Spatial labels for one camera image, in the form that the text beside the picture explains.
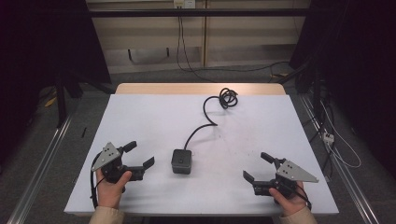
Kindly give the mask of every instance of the small black device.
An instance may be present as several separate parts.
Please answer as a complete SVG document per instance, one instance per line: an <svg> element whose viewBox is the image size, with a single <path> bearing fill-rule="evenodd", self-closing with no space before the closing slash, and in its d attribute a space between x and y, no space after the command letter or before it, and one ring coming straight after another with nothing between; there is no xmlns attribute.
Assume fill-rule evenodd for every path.
<svg viewBox="0 0 396 224"><path fill-rule="evenodd" d="M208 124L202 125L195 129L194 132L190 135L189 139L184 146L184 149L175 149L172 155L172 171L174 174L181 175L189 175L191 173L192 167L192 155L191 151L187 150L187 145L189 144L191 138L195 135L198 130L208 127L208 126L218 126L217 123L213 122L206 114L205 105L206 102L210 99L219 99L219 103L223 109L227 109L228 107L235 106L238 103L238 99L236 98L237 93L228 88L224 88L221 90L219 96L210 96L204 101L204 114L206 119L210 122Z"/></svg>
<svg viewBox="0 0 396 224"><path fill-rule="evenodd" d="M115 148L111 142L107 143L103 148L102 152L98 153L93 160L91 168L91 191L92 191L92 203L93 206L97 206L96 199L96 187L103 180L97 180L96 187L93 186L93 172L102 169L102 174L107 182L117 183L122 175L131 171L132 176L129 181L143 180L145 171L154 165L154 157L151 157L147 161L143 162L142 166L126 166L122 164L122 155L124 152L129 152L133 148L137 147L136 141L133 141L124 147Z"/></svg>
<svg viewBox="0 0 396 224"><path fill-rule="evenodd" d="M318 183L318 179L292 161L273 158L265 152L262 152L261 157L265 161L275 165L276 174L275 179L270 181L256 181L252 175L244 171L243 177L253 186L254 194L271 196L269 189L277 189L285 198L289 198L292 194L296 194L304 199L307 202L308 208L311 209L311 202L308 201L306 194L304 196L297 192L297 188L299 188L297 181Z"/></svg>
<svg viewBox="0 0 396 224"><path fill-rule="evenodd" d="M189 175L191 173L192 155L190 150L175 149L172 156L172 171L175 174Z"/></svg>

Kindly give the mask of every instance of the floor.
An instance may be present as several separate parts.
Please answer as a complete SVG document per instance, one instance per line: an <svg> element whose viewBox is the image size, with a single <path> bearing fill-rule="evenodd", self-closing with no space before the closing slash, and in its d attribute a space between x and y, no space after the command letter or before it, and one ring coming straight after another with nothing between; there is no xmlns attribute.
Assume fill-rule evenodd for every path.
<svg viewBox="0 0 396 224"><path fill-rule="evenodd" d="M233 69L246 69L269 64L273 61L288 61L292 53L292 46L288 46L284 51L281 50L281 53L277 56L274 50L274 57L270 57L265 49L264 47L216 49L219 52L219 57L211 59L211 63L208 65L210 67L234 65ZM194 74L178 69L175 49L170 49L169 58L167 58L166 49L131 50L131 52L134 63L129 60L127 50L114 50L105 53L114 85L131 80L133 82L203 82ZM258 55L261 55L260 63L256 58ZM199 66L200 55L198 49L188 50L188 56L192 67ZM180 59L182 67L188 66L185 62L185 59ZM283 74L289 71L290 68L286 65L280 65L274 67L272 72L270 69L263 69L257 74L253 72L234 74L227 71L202 71L200 75L217 78L217 80L224 82L268 82L277 79L277 77L271 79L271 74ZM67 99L68 109L73 110L75 108L72 122L67 127L64 140L59 144L57 153L53 155L47 167L48 171L43 176L43 182L37 186L37 192L32 196L31 204L26 206L27 214L20 219L21 222L19 223L81 223L89 221L88 217L67 215L63 210L80 172L80 165L85 160L85 155L106 109L108 95L93 89L89 85L81 84L81 86L85 91L81 99ZM323 150L320 138L313 138L317 130L315 124L310 121L312 118L307 110L309 105L305 105L304 102L309 101L310 94L297 94L292 81L284 85L284 88L293 101L302 125L305 124L303 127L307 138L313 139L311 146L319 164L324 164L327 153ZM336 103L332 105L332 109L337 124L336 129L355 148L361 158L362 166L345 169L344 165L336 164L338 162L336 159L332 159L332 163L326 166L324 174L329 179L328 185L340 213L335 216L317 217L318 222L396 223L396 218L393 215L393 211L396 210L395 179L373 158L364 141L353 132L353 126L343 116L341 110L337 108ZM56 124L56 102L55 105L48 107L45 107L43 102L38 106L33 122L27 128L21 143L15 148L12 160L2 167L3 173L0 176L0 223L9 221L10 216L19 205L21 196L31 183L32 178L35 177L36 169L40 166L43 155L46 154L48 146L51 144ZM357 164L356 155L343 141L337 142L337 149L345 161ZM350 187L348 182L355 182L358 187ZM367 201L369 206L361 204L362 201ZM367 211L369 213L373 212L372 215L369 214L368 218L363 214ZM142 217L128 217L125 223L150 223L150 220Z"/></svg>

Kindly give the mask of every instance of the person's hand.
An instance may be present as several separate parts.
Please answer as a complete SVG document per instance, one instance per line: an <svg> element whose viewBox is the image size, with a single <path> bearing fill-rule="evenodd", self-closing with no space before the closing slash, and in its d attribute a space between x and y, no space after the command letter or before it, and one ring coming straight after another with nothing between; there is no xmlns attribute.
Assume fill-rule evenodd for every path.
<svg viewBox="0 0 396 224"><path fill-rule="evenodd" d="M96 181L102 180L99 183L98 189L98 205L103 207L111 207L115 209L119 209L122 189L125 187L126 183L128 183L129 179L132 176L132 172L125 172L120 178L117 184L107 182L103 176L102 169L98 169L96 171Z"/></svg>
<svg viewBox="0 0 396 224"><path fill-rule="evenodd" d="M301 195L304 195L303 191L303 182L297 181L297 192ZM270 194L274 197L275 200L279 202L279 204L283 208L283 216L288 217L293 215L294 213L300 211L301 209L306 207L306 202L304 199L300 198L295 194L291 194L290 198L286 199L278 190L269 189Z"/></svg>

